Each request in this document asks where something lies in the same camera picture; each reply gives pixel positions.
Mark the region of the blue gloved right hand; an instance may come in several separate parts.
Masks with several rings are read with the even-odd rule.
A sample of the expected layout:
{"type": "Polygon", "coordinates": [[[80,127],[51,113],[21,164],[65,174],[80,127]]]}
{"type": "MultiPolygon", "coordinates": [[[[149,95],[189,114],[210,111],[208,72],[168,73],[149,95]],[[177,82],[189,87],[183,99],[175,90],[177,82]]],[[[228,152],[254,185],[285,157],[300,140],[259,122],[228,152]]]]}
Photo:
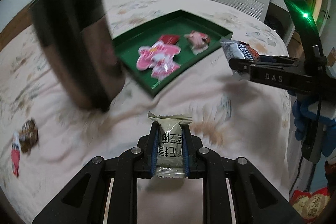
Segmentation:
{"type": "Polygon", "coordinates": [[[302,142],[305,159],[317,163],[323,155],[335,164],[335,104],[301,97],[295,100],[292,112],[295,138],[302,142]]]}

